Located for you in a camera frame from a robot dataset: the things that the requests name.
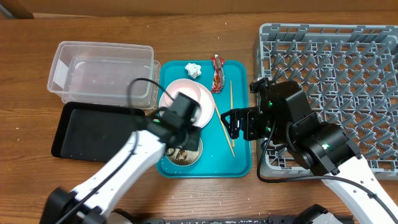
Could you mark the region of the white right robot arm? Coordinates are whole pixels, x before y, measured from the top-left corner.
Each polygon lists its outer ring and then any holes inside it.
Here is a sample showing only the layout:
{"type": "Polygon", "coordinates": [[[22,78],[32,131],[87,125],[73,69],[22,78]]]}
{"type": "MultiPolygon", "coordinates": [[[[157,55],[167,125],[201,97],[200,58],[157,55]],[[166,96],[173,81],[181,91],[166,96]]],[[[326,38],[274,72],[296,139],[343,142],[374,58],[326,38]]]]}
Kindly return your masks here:
{"type": "Polygon", "coordinates": [[[220,118],[231,139],[239,132],[247,141],[264,139],[284,145],[296,164],[310,175],[258,179],[268,184],[321,180],[351,210],[360,223],[397,223],[397,205],[381,187],[359,146],[344,129],[321,122],[295,81],[262,79],[250,85],[259,94],[257,107],[231,109],[220,118]]]}

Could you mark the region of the grey bowl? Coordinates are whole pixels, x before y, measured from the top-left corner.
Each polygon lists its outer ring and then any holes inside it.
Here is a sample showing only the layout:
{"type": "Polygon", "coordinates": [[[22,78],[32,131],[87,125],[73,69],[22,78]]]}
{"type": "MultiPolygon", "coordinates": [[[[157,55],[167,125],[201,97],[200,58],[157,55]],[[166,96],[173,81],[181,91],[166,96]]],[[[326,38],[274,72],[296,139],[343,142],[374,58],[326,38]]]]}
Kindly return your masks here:
{"type": "Polygon", "coordinates": [[[166,158],[176,166],[190,166],[200,158],[203,151],[203,141],[200,139],[196,151],[188,151],[179,148],[168,148],[166,158]]]}

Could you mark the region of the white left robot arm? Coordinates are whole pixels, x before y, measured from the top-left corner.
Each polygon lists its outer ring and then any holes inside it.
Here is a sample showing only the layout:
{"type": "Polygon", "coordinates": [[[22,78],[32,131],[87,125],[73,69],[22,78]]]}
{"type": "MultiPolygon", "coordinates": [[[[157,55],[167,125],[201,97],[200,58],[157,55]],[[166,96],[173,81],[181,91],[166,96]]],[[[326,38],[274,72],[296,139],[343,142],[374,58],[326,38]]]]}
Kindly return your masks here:
{"type": "Polygon", "coordinates": [[[193,122],[199,106],[172,106],[161,117],[133,116],[138,129],[94,176],[71,192],[55,189],[48,197],[41,223],[107,223],[123,195],[170,147],[198,149],[200,128],[193,122]]]}

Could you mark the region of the rice and food leftovers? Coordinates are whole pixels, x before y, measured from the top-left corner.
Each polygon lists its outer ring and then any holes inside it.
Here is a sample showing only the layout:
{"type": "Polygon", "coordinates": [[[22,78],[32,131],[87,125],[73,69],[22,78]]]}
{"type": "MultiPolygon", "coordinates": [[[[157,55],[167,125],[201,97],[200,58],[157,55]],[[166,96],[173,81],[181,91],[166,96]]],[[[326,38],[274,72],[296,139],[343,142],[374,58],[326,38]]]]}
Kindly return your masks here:
{"type": "Polygon", "coordinates": [[[169,149],[169,153],[167,156],[169,161],[178,166],[189,166],[200,156],[199,151],[186,151],[182,149],[169,149]]]}

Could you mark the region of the red snack wrapper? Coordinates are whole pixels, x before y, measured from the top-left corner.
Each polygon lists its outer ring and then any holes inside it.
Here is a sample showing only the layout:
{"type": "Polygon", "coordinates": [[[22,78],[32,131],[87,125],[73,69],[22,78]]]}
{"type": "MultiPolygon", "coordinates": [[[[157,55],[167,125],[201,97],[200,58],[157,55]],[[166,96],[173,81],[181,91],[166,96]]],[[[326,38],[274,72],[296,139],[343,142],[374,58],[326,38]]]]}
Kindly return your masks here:
{"type": "Polygon", "coordinates": [[[225,60],[223,58],[220,58],[220,56],[216,54],[211,58],[211,61],[215,68],[211,92],[220,93],[225,84],[225,75],[223,70],[225,60]]]}

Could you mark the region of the white napkin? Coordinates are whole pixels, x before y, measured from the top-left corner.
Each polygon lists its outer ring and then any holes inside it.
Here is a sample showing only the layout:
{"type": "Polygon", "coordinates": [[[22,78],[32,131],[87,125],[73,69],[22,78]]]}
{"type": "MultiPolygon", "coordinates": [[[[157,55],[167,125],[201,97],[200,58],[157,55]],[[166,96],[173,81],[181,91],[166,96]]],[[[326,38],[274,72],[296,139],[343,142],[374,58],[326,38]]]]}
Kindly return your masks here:
{"type": "Polygon", "coordinates": [[[185,70],[188,72],[188,75],[193,79],[196,79],[201,75],[201,65],[195,63],[187,63],[185,66],[185,70]]]}

